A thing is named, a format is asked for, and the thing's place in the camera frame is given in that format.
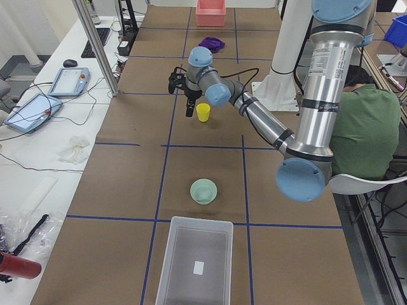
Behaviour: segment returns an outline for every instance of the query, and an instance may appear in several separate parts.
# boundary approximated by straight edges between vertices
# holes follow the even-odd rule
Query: blue box
[[[398,16],[393,19],[384,40],[402,48],[407,43],[407,15]]]

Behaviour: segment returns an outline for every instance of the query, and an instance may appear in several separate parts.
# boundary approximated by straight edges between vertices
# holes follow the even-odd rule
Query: purple cloth
[[[212,53],[217,53],[224,48],[224,42],[216,37],[206,37],[201,41],[199,46],[204,46]]]

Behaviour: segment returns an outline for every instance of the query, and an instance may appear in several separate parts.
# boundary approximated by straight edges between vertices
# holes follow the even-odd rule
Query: device screen
[[[8,119],[8,124],[14,124],[21,128],[28,128],[32,123],[44,116],[45,111],[54,105],[55,101],[48,100],[44,95],[38,95],[31,100],[23,108],[20,108],[17,113]]]
[[[80,81],[82,69],[64,69],[53,88],[53,93],[75,92],[76,85]]]

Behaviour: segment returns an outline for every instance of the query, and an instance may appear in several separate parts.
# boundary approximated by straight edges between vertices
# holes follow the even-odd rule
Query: yellow cup
[[[197,105],[197,114],[198,114],[198,119],[201,122],[206,122],[209,119],[209,113],[210,113],[210,105],[206,103],[201,103]]]

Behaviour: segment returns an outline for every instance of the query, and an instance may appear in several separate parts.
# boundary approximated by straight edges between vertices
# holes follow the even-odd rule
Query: blue joint cap
[[[229,101],[231,93],[225,84],[214,84],[206,89],[205,97],[212,106],[221,107]]]
[[[203,46],[193,48],[188,58],[188,63],[193,67],[207,67],[212,64],[212,61],[212,53]]]
[[[311,161],[289,158],[279,166],[277,186],[288,198],[308,202],[318,198],[325,189],[325,178]]]
[[[314,17],[327,24],[336,24],[352,19],[362,13],[372,0],[313,0]]]
[[[362,42],[356,46],[356,48],[362,48],[363,46],[367,46],[373,41],[373,34],[366,35]]]

